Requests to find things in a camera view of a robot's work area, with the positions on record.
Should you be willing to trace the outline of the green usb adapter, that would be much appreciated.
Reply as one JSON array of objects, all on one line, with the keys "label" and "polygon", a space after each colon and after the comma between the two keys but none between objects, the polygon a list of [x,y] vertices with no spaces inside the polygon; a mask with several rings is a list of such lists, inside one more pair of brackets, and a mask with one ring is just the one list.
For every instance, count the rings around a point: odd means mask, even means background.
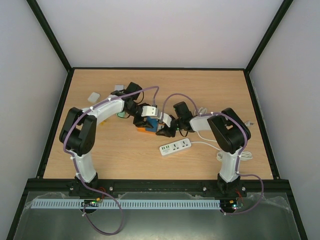
[{"label": "green usb adapter", "polygon": [[119,112],[116,115],[117,115],[117,117],[122,118],[122,119],[126,119],[127,118],[126,113],[124,111]]}]

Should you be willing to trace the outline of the blue cube socket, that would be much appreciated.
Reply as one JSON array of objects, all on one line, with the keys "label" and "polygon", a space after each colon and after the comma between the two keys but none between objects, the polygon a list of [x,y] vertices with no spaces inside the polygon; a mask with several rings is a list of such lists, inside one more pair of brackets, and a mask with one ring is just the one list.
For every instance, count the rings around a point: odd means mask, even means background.
[{"label": "blue cube socket", "polygon": [[146,120],[150,123],[151,127],[146,127],[145,130],[147,132],[156,133],[158,131],[158,120],[149,116]]}]

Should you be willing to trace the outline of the orange power strip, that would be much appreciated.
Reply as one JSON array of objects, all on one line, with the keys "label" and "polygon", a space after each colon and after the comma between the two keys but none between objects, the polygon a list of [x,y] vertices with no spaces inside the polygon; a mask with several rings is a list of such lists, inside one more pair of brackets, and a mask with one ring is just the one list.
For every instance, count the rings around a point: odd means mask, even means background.
[{"label": "orange power strip", "polygon": [[137,127],[136,129],[140,133],[148,133],[148,134],[155,134],[156,133],[152,128]]}]

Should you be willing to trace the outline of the white power strip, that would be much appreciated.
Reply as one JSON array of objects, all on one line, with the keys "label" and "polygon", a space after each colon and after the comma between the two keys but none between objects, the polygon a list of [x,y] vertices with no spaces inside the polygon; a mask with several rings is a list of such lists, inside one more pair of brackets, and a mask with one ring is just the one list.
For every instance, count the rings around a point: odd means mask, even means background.
[{"label": "white power strip", "polygon": [[167,143],[159,147],[160,154],[164,156],[172,155],[177,152],[186,150],[192,146],[189,138],[184,138],[181,140],[174,141],[172,143]]}]

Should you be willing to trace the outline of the white charger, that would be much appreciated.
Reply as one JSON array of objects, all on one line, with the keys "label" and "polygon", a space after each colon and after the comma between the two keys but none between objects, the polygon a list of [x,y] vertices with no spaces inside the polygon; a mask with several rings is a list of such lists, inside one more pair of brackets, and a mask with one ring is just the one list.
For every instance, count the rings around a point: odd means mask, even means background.
[{"label": "white charger", "polygon": [[123,84],[116,84],[114,86],[115,91],[123,91],[125,89],[125,86]]}]

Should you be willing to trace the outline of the white square plug adapter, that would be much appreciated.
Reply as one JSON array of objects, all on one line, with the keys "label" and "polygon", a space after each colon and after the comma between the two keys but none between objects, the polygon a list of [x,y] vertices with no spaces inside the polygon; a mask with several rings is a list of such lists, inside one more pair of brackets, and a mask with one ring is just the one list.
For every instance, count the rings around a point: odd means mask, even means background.
[{"label": "white square plug adapter", "polygon": [[99,93],[97,93],[97,92],[92,92],[91,94],[90,94],[90,96],[87,98],[87,100],[88,100],[88,102],[90,102],[90,103],[97,103],[98,102],[98,100],[100,99],[100,94]]}]

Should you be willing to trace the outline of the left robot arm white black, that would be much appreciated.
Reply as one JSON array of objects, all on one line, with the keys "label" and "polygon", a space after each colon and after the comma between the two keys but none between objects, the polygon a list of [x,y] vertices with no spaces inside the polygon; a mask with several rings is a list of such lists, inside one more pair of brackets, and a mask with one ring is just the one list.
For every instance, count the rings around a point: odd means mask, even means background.
[{"label": "left robot arm white black", "polygon": [[142,116],[147,103],[137,103],[140,93],[146,89],[130,82],[124,90],[113,91],[105,100],[89,108],[71,108],[59,135],[63,151],[70,155],[76,174],[69,184],[73,197],[92,197],[101,193],[98,173],[94,168],[91,150],[95,144],[97,126],[109,117],[125,112],[133,117],[137,128],[152,128],[151,123]]}]

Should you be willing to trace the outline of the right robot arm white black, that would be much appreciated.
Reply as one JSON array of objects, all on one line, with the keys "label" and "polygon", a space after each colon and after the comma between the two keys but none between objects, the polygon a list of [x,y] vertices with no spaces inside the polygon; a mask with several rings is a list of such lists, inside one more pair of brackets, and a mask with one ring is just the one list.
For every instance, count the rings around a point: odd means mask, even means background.
[{"label": "right robot arm white black", "polygon": [[176,117],[171,115],[159,119],[164,127],[156,132],[157,136],[174,138],[176,132],[198,133],[211,130],[219,146],[218,158],[221,169],[217,175],[218,191],[229,196],[240,185],[239,165],[244,149],[251,138],[251,132],[235,111],[228,107],[221,112],[192,114],[184,101],[173,106]]}]

